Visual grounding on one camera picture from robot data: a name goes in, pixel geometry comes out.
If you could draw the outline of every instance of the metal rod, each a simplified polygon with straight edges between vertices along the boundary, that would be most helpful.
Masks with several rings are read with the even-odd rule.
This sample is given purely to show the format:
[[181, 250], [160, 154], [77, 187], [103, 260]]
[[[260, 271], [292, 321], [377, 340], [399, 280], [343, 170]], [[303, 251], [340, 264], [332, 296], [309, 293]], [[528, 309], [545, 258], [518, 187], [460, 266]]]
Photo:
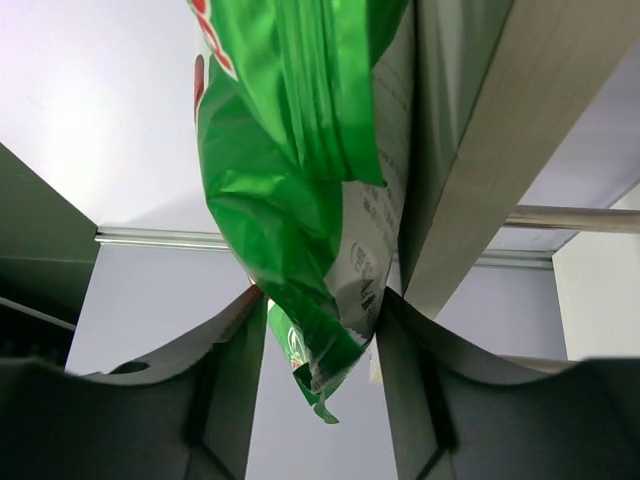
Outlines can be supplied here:
[[0, 297], [0, 305], [11, 308], [21, 313], [25, 313], [33, 318], [37, 318], [44, 322], [52, 323], [53, 325], [64, 328], [65, 330], [70, 330], [73, 332], [76, 329], [76, 326], [72, 323], [65, 322], [64, 320], [60, 320], [56, 317], [52, 317], [51, 315], [39, 312], [38, 310], [34, 310], [33, 308], [21, 305], [20, 303], [13, 302], [8, 298]]
[[509, 355], [500, 355], [500, 357], [523, 367], [546, 373], [560, 373], [576, 364], [576, 362], [570, 360], [549, 360], [546, 358], [513, 357]]
[[640, 233], [640, 211], [518, 205], [505, 227]]
[[[102, 245], [127, 247], [159, 247], [184, 250], [229, 250], [219, 233], [176, 232], [171, 230], [145, 230], [136, 228], [101, 227], [96, 242]], [[527, 250], [485, 250], [476, 262], [477, 267], [527, 268], [553, 270], [553, 252]]]

